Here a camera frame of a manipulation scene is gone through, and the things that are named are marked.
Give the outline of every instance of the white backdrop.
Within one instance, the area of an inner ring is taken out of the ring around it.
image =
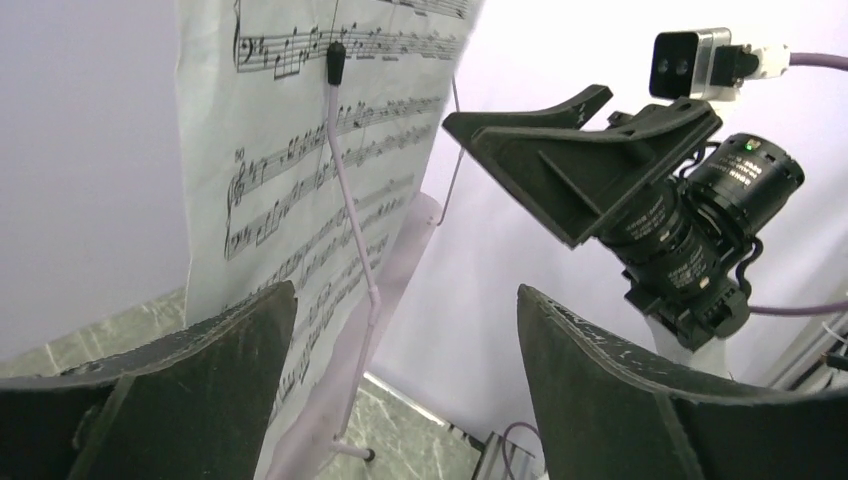
[[[172,0],[10,1],[0,15],[0,359],[185,282]],[[749,19],[797,50],[848,54],[848,5],[818,2],[488,0],[458,73],[467,110],[544,108],[591,83],[610,108],[647,101],[659,31]],[[797,157],[807,183],[766,227],[750,270],[759,303],[826,298],[846,270],[848,77],[799,69],[751,83],[723,133],[750,130]],[[595,122],[595,127],[602,123]],[[457,146],[441,135],[423,190],[447,193]],[[602,248],[569,252],[470,159],[373,370],[485,438],[532,419],[515,292],[534,285],[639,344],[648,328],[622,299]],[[792,320],[754,319],[731,341],[734,376],[755,381]],[[522,433],[516,432],[519,438]]]
[[[708,8],[658,0],[487,0],[457,73],[460,106],[534,110],[600,83],[615,94],[589,125],[603,128],[613,110],[636,113],[650,101],[657,33],[740,25],[765,28],[796,51],[848,54],[848,4],[840,0],[718,0]],[[807,174],[761,234],[765,253],[749,269],[756,303],[822,301],[848,270],[846,84],[848,74],[800,68],[779,80],[749,83],[719,132],[719,138],[750,131],[771,139]],[[442,133],[422,187],[436,199],[447,194],[457,152]],[[533,419],[516,333],[519,283],[653,348],[648,327],[622,298],[628,285],[612,254],[594,242],[568,251],[471,159],[463,161],[447,219],[422,262],[372,371],[478,438]],[[733,376],[756,382],[802,326],[752,319],[729,342]],[[536,448],[526,432],[515,436]]]

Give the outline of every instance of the white connector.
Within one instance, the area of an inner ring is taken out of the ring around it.
[[[766,80],[777,78],[789,69],[790,51],[786,45],[766,45],[752,47],[751,53],[760,61],[759,67],[745,80]]]

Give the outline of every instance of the black rubber tip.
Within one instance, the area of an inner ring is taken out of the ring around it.
[[[327,82],[338,87],[342,84],[344,61],[347,50],[341,42],[333,42],[327,48]]]

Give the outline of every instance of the gray floor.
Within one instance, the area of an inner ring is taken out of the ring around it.
[[[455,430],[367,379],[346,440],[377,452],[370,463],[338,455],[318,480],[469,480],[480,452]]]

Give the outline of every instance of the white paper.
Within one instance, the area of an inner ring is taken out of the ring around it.
[[[275,431],[303,409],[366,291],[326,142],[326,49],[341,41],[348,52],[329,121],[379,270],[420,186],[473,3],[178,0],[186,323],[295,283]]]

